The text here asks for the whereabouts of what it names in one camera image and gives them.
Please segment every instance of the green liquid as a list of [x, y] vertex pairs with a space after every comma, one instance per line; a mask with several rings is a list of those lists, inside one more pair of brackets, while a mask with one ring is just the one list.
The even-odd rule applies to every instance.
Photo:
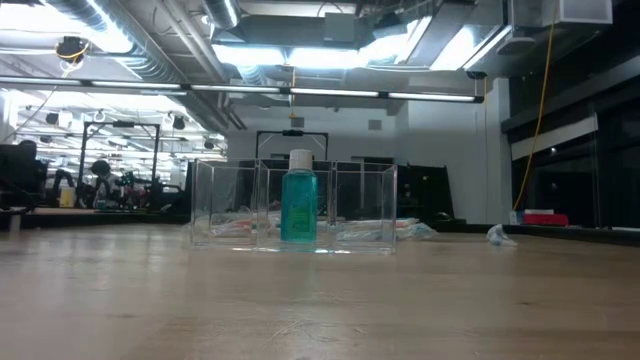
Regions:
[[314, 243], [318, 218], [318, 179], [311, 170], [294, 169], [282, 179], [280, 239]]

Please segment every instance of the ceiling pipe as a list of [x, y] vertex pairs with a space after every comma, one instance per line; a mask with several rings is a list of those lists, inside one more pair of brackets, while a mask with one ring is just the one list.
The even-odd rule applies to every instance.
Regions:
[[220, 60], [218, 60], [218, 57], [216, 56], [215, 52], [213, 52], [213, 48], [211, 47], [211, 42], [208, 40], [205, 41], [202, 38], [202, 34], [200, 34], [200, 31], [198, 31], [195, 25], [193, 25], [193, 22], [191, 21], [191, 17], [187, 15], [187, 12], [184, 10], [184, 8], [180, 4], [176, 3], [176, 0], [165, 0], [165, 2], [167, 3], [167, 5], [169, 5], [169, 8], [173, 11], [173, 15], [175, 16], [175, 18], [178, 21], [180, 21], [182, 25], [184, 25], [184, 27], [187, 29], [187, 32], [191, 34], [193, 40], [196, 42], [196, 45], [198, 45], [198, 47], [200, 48], [204, 56], [207, 58], [207, 60], [209, 60], [211, 65], [216, 69], [216, 71], [221, 77], [220, 80], [227, 82], [228, 79], [226, 78], [226, 75], [225, 75], [226, 72], [224, 70], [224, 67], [222, 66], [222, 63], [220, 62]]
[[[119, 1], [46, 0], [45, 3], [69, 18], [81, 21], [97, 32], [119, 31], [124, 34], [134, 46], [131, 55], [142, 58], [118, 59], [117, 61], [142, 80], [172, 83], [189, 81]], [[227, 120], [201, 95], [190, 93], [184, 97], [170, 98], [182, 104], [189, 115], [205, 129], [226, 133], [226, 129], [229, 127]]]
[[[178, 4], [176, 2], [176, 0], [156, 0], [156, 1], [163, 1], [164, 3], [166, 3], [166, 5], [168, 5], [168, 7], [169, 7], [168, 10], [172, 10], [172, 14], [169, 14], [168, 17], [173, 18], [175, 16], [175, 19], [180, 21], [180, 24], [182, 24], [187, 29], [187, 32], [191, 35], [191, 38], [189, 38], [187, 36], [185, 36], [185, 37], [180, 36], [181, 38], [183, 38], [183, 41], [185, 41], [185, 43], [186, 43], [186, 40], [191, 40], [192, 39], [193, 41], [195, 41], [196, 45], [200, 48], [200, 51], [202, 51], [202, 54], [204, 54], [204, 56], [207, 58], [207, 60], [209, 60], [209, 63], [211, 64], [211, 66], [213, 66], [213, 68], [216, 70], [216, 72], [217, 72], [217, 74], [218, 74], [218, 76], [220, 78], [218, 81], [227, 82], [228, 79], [226, 77], [226, 72], [224, 70], [224, 67], [222, 66], [222, 63], [220, 62], [220, 60], [216, 56], [215, 52], [213, 51], [213, 47], [211, 46], [211, 43], [209, 41], [205, 41], [202, 38], [202, 34], [200, 34], [200, 31], [196, 28], [196, 26], [191, 21], [191, 17], [184, 10], [184, 7], [181, 6], [181, 4]], [[224, 107], [224, 108], [223, 107], [219, 107], [219, 109], [222, 110], [221, 114], [227, 115], [227, 119], [229, 120], [229, 122], [231, 122], [236, 128], [238, 128], [239, 130], [241, 130], [241, 129], [246, 130], [247, 129], [245, 124], [233, 112], [233, 110], [231, 110], [230, 108], [226, 108], [226, 107]]]
[[204, 10], [217, 29], [229, 30], [240, 22], [240, 8], [236, 0], [204, 0]]
[[182, 29], [182, 26], [178, 23], [178, 21], [173, 17], [169, 8], [163, 0], [154, 0], [155, 6], [164, 14], [164, 16], [169, 21], [169, 25], [175, 30], [178, 34], [182, 42], [187, 46], [189, 51], [196, 58], [200, 66], [204, 68], [204, 71], [214, 80], [221, 81], [221, 77], [218, 74], [217, 70], [213, 67], [213, 65], [203, 56], [201, 50], [198, 46], [189, 38], [187, 33]]

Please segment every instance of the desk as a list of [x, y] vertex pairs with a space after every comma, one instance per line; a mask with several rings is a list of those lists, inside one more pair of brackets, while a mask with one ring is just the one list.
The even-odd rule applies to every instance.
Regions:
[[184, 247], [179, 226], [0, 240], [3, 359], [638, 359], [640, 249], [481, 235], [395, 256]]

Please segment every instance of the plastic bottle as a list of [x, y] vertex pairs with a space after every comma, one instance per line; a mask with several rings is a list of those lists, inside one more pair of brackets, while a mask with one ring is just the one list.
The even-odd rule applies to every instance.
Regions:
[[309, 150], [292, 150], [289, 172], [282, 179], [280, 239], [295, 243], [316, 241], [318, 179]]

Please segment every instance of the glass box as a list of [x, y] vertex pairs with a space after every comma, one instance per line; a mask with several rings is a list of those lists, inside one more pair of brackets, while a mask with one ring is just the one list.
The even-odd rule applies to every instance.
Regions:
[[232, 250], [393, 253], [395, 165], [314, 161], [318, 178], [315, 243], [280, 239], [287, 160], [196, 161], [191, 244]]

